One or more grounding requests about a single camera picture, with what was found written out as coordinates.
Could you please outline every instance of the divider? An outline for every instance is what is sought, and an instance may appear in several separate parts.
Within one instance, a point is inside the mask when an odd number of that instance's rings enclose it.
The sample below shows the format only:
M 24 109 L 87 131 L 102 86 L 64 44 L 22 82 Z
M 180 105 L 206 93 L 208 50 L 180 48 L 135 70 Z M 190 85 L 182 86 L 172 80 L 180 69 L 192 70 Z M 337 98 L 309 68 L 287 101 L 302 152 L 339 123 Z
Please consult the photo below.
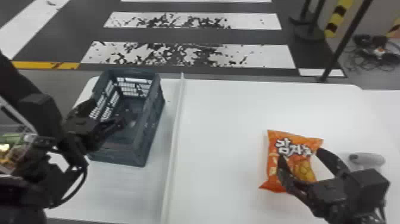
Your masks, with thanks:
M 167 181 L 165 183 L 164 199 L 162 202 L 161 221 L 160 221 L 161 224 L 168 223 L 169 206 L 172 193 L 171 183 L 173 181 L 173 176 L 175 173 L 175 159 L 177 154 L 176 149 L 179 136 L 180 116 L 183 107 L 183 100 L 185 98 L 185 86 L 186 86 L 186 80 L 184 74 L 182 73 L 179 82 L 176 115 L 174 119 L 174 126 L 173 126 L 172 140 L 171 140 L 170 162 L 168 165 Z

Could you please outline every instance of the robotic arm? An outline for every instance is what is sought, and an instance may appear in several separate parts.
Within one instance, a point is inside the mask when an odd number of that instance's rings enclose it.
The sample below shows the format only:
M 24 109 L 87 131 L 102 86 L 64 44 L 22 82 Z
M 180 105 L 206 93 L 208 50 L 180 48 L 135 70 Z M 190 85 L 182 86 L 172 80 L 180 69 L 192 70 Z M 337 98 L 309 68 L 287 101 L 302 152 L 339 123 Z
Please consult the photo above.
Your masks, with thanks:
M 127 121 L 124 116 L 103 122 L 89 118 L 89 113 L 96 107 L 94 99 L 81 103 L 63 120 L 54 100 L 19 74 L 1 54 L 0 80 L 1 102 L 6 105 L 2 109 L 19 123 L 29 122 L 36 132 L 0 136 L 5 153 L 11 154 L 12 148 L 19 154 L 23 151 L 21 158 L 0 161 L 0 166 L 15 165 L 15 169 L 0 174 L 0 223 L 43 224 L 46 223 L 43 209 L 65 203 L 85 182 L 88 174 L 85 155 L 99 150 L 110 135 L 125 127 Z M 29 146 L 2 144 L 10 136 L 21 141 L 31 137 Z M 57 164 L 51 164 L 48 152 L 62 155 L 68 169 L 62 171 Z M 79 177 L 77 187 L 66 195 Z
M 306 183 L 294 177 L 283 155 L 277 175 L 289 194 L 329 224 L 385 224 L 385 195 L 389 181 L 375 169 L 350 172 L 335 154 L 320 148 L 317 157 L 335 178 Z

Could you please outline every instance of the chip bag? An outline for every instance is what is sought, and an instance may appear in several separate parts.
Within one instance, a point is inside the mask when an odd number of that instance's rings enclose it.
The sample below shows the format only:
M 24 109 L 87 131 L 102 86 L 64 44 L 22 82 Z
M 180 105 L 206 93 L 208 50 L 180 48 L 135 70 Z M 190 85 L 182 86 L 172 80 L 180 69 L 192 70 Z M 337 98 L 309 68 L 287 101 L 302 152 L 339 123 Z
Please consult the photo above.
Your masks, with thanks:
M 305 138 L 277 130 L 268 130 L 269 140 L 267 176 L 268 180 L 260 188 L 274 192 L 285 192 L 277 175 L 278 157 L 284 155 L 292 173 L 300 180 L 315 182 L 315 174 L 311 169 L 310 158 L 321 147 L 323 140 Z

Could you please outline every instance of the stanchion base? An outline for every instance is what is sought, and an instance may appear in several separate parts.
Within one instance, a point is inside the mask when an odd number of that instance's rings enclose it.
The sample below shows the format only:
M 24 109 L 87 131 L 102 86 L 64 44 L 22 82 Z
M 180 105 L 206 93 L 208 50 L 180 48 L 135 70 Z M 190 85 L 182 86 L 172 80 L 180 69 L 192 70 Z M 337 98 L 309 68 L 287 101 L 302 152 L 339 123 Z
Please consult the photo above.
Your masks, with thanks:
M 313 20 L 313 14 L 310 12 L 307 12 L 304 18 L 301 18 L 300 14 L 301 12 L 293 13 L 291 16 L 289 16 L 289 21 L 294 25 L 303 25 L 309 24 L 311 23 L 311 20 Z
M 314 28 L 312 33 L 308 33 L 309 25 L 301 25 L 295 27 L 295 35 L 305 41 L 318 42 L 325 39 L 325 34 L 318 27 Z
M 317 81 L 319 83 L 324 83 L 324 82 L 326 82 L 326 79 L 323 79 L 322 76 L 318 76 L 318 77 L 315 77 L 315 81 Z

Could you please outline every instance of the yellow and black striped post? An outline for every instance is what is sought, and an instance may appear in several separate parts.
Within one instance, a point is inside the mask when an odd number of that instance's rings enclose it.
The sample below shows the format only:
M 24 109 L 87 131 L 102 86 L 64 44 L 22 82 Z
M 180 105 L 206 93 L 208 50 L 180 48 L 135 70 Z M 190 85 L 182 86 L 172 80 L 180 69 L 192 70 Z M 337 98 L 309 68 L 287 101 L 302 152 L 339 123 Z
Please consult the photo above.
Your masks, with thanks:
M 334 38 L 336 36 L 336 31 L 345 20 L 345 14 L 351 8 L 353 3 L 354 0 L 339 0 L 328 25 L 326 26 L 325 37 Z
M 400 17 L 395 20 L 395 23 L 393 24 L 390 31 L 387 33 L 386 37 L 392 38 L 399 30 L 400 30 Z

